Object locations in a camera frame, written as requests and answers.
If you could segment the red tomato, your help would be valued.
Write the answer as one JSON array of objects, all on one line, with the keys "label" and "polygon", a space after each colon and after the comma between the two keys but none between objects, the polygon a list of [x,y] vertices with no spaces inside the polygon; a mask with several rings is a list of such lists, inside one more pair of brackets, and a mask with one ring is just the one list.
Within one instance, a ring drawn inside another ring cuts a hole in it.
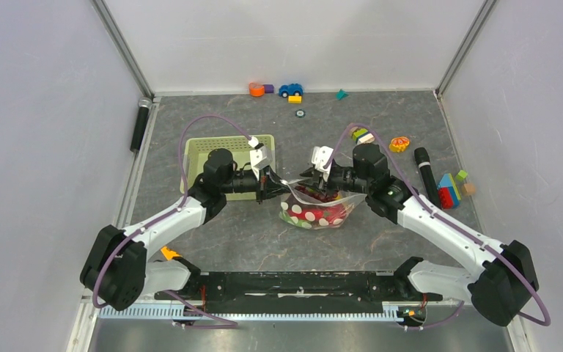
[{"label": "red tomato", "polygon": [[338,227],[347,218],[347,211],[344,205],[322,207],[317,205],[282,202],[281,213],[287,213],[289,216],[296,216],[300,219],[310,221],[312,223],[312,228],[308,230]]}]

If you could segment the pale green plastic basket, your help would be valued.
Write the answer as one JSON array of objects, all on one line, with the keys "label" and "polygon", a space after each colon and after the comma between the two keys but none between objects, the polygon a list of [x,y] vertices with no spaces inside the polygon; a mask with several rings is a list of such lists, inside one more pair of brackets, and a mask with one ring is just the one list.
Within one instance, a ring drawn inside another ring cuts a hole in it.
[{"label": "pale green plastic basket", "polygon": [[[270,166],[273,171],[276,171],[274,137],[270,134],[261,134],[256,135],[256,138],[271,152]],[[250,162],[249,152],[252,148],[249,146],[247,139],[242,135],[190,138],[185,143],[185,152],[183,156],[183,165],[185,167],[189,186],[194,184],[196,176],[203,171],[203,165],[207,160],[208,154],[212,150],[218,148],[227,149],[232,153],[234,161],[238,164],[238,169]],[[227,194],[228,202],[255,199],[256,195],[254,192],[244,194]]]}]

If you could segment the purple grape bunch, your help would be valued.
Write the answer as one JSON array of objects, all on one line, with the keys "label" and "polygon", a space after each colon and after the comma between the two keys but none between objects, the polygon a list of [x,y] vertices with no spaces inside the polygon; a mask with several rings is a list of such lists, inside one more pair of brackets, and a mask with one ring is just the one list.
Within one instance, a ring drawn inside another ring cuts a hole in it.
[{"label": "purple grape bunch", "polygon": [[301,194],[305,194],[309,199],[315,199],[321,203],[333,202],[342,198],[337,191],[332,194],[327,194],[302,185],[296,186],[295,190]]}]

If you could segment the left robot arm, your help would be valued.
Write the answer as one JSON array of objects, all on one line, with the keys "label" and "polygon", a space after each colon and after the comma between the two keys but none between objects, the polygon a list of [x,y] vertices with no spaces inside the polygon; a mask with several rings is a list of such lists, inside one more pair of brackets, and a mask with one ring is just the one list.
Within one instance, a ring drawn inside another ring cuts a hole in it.
[{"label": "left robot arm", "polygon": [[92,291],[94,307],[122,311],[141,295],[173,290],[193,298],[201,279],[182,260],[151,263],[152,254],[185,232],[208,223],[227,205],[228,194],[253,193],[256,200],[289,192],[290,184],[270,167],[267,149],[251,150],[249,169],[236,169],[223,148],[209,153],[194,184],[179,201],[150,218],[119,229],[102,228],[81,270],[81,284]]}]

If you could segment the clear dotted zip bag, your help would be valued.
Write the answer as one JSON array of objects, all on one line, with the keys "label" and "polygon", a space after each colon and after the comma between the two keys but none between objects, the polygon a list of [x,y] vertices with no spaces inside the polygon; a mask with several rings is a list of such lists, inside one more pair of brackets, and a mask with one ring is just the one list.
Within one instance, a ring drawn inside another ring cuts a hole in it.
[{"label": "clear dotted zip bag", "polygon": [[327,195],[301,185],[298,180],[287,182],[287,185],[290,193],[281,198],[279,218],[307,230],[340,227],[364,201],[363,194],[334,191]]}]

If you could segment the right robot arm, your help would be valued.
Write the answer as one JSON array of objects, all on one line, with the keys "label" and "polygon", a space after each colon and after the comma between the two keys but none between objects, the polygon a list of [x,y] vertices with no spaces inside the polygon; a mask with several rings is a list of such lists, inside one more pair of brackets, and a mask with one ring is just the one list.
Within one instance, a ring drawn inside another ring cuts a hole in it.
[{"label": "right robot arm", "polygon": [[431,203],[404,180],[391,175],[388,158],[376,144],[358,144],[352,166],[340,166],[331,147],[315,147],[311,167],[302,172],[308,186],[321,192],[363,194],[371,211],[446,252],[459,267],[412,257],[397,270],[394,290],[403,299],[420,293],[469,302],[485,319],[508,326],[532,299],[539,283],[529,248],[483,235]]}]

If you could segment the green cucumber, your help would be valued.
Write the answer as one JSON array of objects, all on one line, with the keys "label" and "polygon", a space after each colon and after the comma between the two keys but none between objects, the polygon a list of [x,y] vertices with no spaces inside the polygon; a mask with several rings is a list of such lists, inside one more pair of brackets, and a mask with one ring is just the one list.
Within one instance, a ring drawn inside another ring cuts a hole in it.
[{"label": "green cucumber", "polygon": [[285,221],[288,224],[291,224],[293,226],[304,228],[304,229],[311,229],[312,228],[312,223],[310,221],[300,219],[296,216],[289,216],[287,213],[280,213],[279,216],[283,221]]}]

